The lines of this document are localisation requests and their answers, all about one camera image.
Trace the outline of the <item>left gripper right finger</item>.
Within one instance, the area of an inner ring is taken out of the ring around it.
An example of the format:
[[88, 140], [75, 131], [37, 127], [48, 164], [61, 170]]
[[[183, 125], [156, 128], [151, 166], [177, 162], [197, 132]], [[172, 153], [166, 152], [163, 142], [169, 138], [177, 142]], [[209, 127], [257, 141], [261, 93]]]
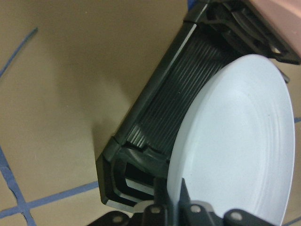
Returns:
[[178, 201], [180, 226], [271, 226], [272, 223], [241, 209], [230, 209], [219, 217], [207, 202], [193, 201], [182, 179]]

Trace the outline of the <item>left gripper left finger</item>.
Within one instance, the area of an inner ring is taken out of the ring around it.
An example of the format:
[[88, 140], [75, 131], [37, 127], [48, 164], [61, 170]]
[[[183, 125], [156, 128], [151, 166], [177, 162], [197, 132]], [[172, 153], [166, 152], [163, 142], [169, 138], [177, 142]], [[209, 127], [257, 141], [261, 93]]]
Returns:
[[154, 179], [154, 198], [142, 201], [134, 206], [129, 217], [121, 211], [110, 211], [95, 221], [92, 226], [171, 226], [173, 225], [173, 207], [167, 193], [167, 180]]

